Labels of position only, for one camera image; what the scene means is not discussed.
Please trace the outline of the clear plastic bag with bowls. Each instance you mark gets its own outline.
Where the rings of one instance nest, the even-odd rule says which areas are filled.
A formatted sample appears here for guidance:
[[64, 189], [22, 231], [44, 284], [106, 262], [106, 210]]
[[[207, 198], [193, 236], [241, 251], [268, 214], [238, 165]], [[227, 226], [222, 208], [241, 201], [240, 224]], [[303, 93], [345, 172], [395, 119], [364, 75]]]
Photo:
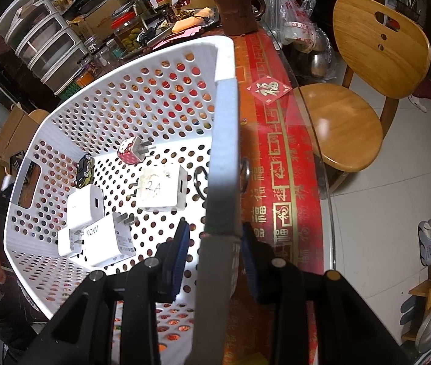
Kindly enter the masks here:
[[262, 16], [277, 44], [292, 44], [303, 54], [327, 53], [331, 50], [326, 33], [311, 21], [316, 0], [263, 0]]

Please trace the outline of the grey slippers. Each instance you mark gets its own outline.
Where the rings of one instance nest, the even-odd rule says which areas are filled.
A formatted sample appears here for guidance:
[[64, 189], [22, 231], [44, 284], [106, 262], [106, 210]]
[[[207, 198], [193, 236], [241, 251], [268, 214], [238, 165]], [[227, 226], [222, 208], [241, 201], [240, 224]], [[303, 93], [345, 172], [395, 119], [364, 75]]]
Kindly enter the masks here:
[[418, 224], [420, 261], [423, 266], [431, 266], [431, 220], [421, 221]]

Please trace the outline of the glass jar red lid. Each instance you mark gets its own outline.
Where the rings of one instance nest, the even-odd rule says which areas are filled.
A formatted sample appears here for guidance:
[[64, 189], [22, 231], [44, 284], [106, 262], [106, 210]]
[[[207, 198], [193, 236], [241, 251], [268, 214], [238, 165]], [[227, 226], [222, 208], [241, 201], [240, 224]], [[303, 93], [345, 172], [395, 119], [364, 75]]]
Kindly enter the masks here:
[[140, 48], [138, 37], [146, 32], [148, 27], [141, 17], [136, 16], [133, 12], [128, 12], [114, 19], [111, 22], [111, 29], [119, 47], [130, 53]]

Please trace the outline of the white perforated plastic basket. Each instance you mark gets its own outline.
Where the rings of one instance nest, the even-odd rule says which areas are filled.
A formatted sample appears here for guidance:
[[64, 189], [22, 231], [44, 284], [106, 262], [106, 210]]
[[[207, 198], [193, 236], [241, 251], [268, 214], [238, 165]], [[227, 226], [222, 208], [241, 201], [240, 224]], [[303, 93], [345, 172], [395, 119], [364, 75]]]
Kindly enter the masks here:
[[[234, 42], [206, 36], [125, 64], [70, 97], [39, 126], [16, 176], [3, 248], [22, 287], [50, 321], [94, 270], [123, 273], [155, 256], [185, 219], [190, 241], [180, 293], [156, 305], [159, 364], [220, 364], [241, 237], [238, 81]], [[152, 142], [143, 162], [126, 165], [120, 143]], [[128, 213], [135, 255], [91, 268], [79, 255], [60, 257], [68, 196], [77, 164], [95, 161], [94, 186], [104, 217]], [[187, 172], [186, 207], [138, 208], [139, 177], [177, 164]], [[120, 363], [123, 303], [117, 302], [111, 363]]]

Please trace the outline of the brown cardboard box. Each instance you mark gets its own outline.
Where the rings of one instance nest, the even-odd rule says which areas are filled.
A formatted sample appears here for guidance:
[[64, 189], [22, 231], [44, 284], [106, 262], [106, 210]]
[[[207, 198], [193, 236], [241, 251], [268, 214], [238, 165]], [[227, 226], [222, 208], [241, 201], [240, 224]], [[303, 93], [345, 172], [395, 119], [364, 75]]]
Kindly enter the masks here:
[[42, 109], [28, 114], [20, 107], [13, 107], [0, 130], [0, 188], [3, 178], [12, 172], [10, 157], [28, 149], [37, 129], [48, 114], [48, 111]]

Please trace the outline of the white plastic drawer tower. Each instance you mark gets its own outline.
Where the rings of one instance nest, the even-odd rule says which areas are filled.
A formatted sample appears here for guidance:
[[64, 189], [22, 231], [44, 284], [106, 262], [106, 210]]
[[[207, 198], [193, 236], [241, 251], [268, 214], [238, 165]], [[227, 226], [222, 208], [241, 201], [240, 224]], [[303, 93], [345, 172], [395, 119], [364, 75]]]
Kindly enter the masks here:
[[74, 81], [88, 55], [51, 0], [13, 0], [0, 16], [0, 36], [55, 95]]

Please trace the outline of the wooden chair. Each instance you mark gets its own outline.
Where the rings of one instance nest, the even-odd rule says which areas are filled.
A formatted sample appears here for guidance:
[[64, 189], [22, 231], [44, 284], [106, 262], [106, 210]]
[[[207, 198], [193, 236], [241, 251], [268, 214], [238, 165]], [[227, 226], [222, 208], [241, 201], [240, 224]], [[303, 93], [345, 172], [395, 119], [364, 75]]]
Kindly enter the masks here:
[[357, 173], [378, 157], [399, 101], [425, 79], [431, 46], [418, 24], [374, 0], [337, 0], [332, 25], [343, 82], [300, 91], [323, 162]]

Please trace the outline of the red white polka charger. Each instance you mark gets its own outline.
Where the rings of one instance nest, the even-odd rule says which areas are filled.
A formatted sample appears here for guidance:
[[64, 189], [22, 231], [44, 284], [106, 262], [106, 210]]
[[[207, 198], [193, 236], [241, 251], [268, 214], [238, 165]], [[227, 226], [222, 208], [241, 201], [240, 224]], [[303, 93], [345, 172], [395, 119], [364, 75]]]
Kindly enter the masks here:
[[142, 140], [141, 137], [130, 137], [123, 140], [117, 149], [117, 157], [126, 165], [134, 165], [145, 160], [150, 152], [151, 141]]

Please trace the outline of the red fu sticker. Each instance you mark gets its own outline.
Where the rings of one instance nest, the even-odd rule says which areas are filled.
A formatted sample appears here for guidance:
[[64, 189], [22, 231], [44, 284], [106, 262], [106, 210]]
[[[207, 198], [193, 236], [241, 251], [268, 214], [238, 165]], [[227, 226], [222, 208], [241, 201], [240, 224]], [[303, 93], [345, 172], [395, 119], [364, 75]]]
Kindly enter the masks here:
[[289, 93], [292, 87], [271, 76], [265, 76], [254, 81], [247, 87], [247, 90], [257, 100], [266, 104], [271, 104]]

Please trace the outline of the red patterned tablecloth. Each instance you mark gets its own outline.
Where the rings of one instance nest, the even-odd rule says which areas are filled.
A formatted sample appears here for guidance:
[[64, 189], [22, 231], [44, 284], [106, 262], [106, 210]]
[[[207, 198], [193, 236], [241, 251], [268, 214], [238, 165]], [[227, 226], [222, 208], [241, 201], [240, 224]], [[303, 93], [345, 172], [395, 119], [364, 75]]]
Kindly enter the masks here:
[[[300, 87], [283, 51], [267, 30], [234, 39], [240, 90], [241, 150], [250, 161], [242, 198], [243, 221], [275, 255], [305, 272], [321, 274], [334, 263], [328, 183]], [[271, 76], [292, 90], [271, 104], [247, 90]], [[248, 287], [243, 255], [229, 307], [226, 364], [272, 364], [272, 310], [259, 305]], [[309, 318], [310, 354], [318, 360], [315, 318]]]

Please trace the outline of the white flat charger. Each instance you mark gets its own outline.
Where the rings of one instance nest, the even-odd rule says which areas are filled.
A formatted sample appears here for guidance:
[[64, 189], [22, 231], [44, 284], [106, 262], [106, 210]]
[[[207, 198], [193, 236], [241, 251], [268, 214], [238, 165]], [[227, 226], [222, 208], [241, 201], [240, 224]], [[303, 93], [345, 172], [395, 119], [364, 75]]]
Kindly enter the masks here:
[[83, 230], [104, 217], [102, 189], [89, 184], [68, 196], [66, 227], [58, 232], [60, 257], [71, 258], [82, 251]]

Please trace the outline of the brown ceramic mug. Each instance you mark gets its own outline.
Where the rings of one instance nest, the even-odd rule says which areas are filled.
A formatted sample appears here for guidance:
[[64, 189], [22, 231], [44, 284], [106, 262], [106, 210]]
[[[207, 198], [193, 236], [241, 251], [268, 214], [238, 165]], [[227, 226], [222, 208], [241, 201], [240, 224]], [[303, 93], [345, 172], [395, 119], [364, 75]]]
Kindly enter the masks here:
[[214, 0], [226, 36], [245, 36], [258, 30], [265, 13], [264, 0]]

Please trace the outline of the yellow toy race car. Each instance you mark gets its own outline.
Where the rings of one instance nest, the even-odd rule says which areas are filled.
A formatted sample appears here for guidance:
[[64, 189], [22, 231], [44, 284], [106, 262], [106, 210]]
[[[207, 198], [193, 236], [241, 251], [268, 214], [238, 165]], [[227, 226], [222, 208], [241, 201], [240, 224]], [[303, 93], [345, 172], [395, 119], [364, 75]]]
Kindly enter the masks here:
[[93, 182], [95, 161], [92, 155], [85, 154], [77, 164], [76, 180], [74, 182], [77, 189], [81, 189]]

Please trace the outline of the white square charger block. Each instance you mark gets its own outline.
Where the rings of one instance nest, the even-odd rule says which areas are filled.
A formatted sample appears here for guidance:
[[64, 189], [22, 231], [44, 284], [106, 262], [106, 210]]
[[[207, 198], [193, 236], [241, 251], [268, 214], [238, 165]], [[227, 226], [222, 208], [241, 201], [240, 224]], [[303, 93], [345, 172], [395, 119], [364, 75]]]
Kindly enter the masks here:
[[187, 172], [177, 164], [149, 167], [140, 175], [136, 205], [148, 211], [171, 212], [186, 207]]

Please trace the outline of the white charger with prongs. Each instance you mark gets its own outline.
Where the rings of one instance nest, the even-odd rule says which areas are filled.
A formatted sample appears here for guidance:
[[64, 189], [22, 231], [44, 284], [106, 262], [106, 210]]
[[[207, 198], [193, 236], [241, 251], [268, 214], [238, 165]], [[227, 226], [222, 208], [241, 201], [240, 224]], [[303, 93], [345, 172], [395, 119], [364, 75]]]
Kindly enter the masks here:
[[91, 268], [102, 268], [135, 255], [128, 213], [112, 213], [82, 230], [84, 261]]

